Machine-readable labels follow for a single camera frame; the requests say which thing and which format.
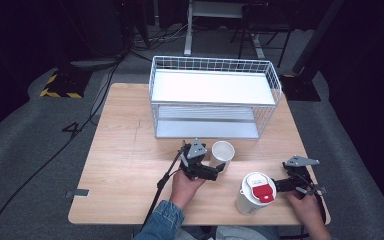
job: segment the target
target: jeans jacket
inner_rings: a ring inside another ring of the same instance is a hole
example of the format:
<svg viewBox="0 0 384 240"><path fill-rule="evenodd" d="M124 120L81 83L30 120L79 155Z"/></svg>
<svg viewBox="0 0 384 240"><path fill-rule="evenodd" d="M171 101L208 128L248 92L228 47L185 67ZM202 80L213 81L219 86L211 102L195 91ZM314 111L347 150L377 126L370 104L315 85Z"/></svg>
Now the jeans jacket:
<svg viewBox="0 0 384 240"><path fill-rule="evenodd" d="M184 219L185 214L179 207L163 200L152 212L142 231L133 239L174 240Z"/></svg>

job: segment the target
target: white paper cup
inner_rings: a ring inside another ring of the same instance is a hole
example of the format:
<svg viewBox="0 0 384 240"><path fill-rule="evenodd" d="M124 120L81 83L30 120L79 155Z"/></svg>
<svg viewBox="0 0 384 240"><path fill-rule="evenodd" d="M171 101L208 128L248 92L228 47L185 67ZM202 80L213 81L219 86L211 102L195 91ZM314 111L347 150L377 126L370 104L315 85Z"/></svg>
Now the white paper cup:
<svg viewBox="0 0 384 240"><path fill-rule="evenodd" d="M236 196L236 208L244 215L254 215L276 198L276 186L271 178L260 172L252 172L242 180Z"/></svg>
<svg viewBox="0 0 384 240"><path fill-rule="evenodd" d="M220 164L226 163L223 171L220 173L224 173L229 166L230 161L232 161L233 156L235 156L235 148L226 141L218 141L214 143L211 148L211 160L210 167L217 167Z"/></svg>

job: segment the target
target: person's right hand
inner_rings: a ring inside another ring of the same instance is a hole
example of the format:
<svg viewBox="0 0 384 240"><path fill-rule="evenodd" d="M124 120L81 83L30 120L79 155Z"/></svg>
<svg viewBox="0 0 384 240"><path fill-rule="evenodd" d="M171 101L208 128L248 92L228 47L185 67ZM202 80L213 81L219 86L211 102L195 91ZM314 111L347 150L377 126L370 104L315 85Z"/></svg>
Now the person's right hand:
<svg viewBox="0 0 384 240"><path fill-rule="evenodd" d="M173 176L170 202L183 210L204 183L205 179L189 179L183 170L177 171Z"/></svg>
<svg viewBox="0 0 384 240"><path fill-rule="evenodd" d="M332 237L323 222L316 196L305 195L300 199L297 191L291 191L286 193L286 197L312 239L330 239Z"/></svg>

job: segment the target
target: white wire rack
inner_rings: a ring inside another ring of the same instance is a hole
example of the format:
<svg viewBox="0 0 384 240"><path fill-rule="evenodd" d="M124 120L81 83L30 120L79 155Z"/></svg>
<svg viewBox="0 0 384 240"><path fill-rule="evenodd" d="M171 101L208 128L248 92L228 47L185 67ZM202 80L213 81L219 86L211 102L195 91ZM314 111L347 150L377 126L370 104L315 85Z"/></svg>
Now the white wire rack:
<svg viewBox="0 0 384 240"><path fill-rule="evenodd" d="M149 96L157 138L257 139L282 89L269 61L155 56Z"/></svg>

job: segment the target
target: wooden table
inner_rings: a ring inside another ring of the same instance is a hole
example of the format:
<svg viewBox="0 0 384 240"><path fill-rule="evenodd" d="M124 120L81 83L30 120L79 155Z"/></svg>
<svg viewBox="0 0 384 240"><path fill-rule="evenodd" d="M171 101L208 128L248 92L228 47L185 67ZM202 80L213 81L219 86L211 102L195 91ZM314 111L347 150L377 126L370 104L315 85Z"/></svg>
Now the wooden table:
<svg viewBox="0 0 384 240"><path fill-rule="evenodd" d="M182 140L155 138L147 84L113 84L78 185L78 189L88 189L89 195L74 197L70 222L142 224L157 182L168 170ZM200 139L209 150L203 164L208 165L211 146L217 140ZM285 179L288 176L282 162L293 155L306 157L286 100L282 98L260 139L228 141L236 150L233 161L217 181L207 181L198 190L184 210L184 224L299 225L284 193L278 193L272 204L253 216L242 215L235 207L242 179L248 173L257 171L275 180ZM309 171L316 181L311 167ZM171 178L159 200L168 199L170 193Z"/></svg>

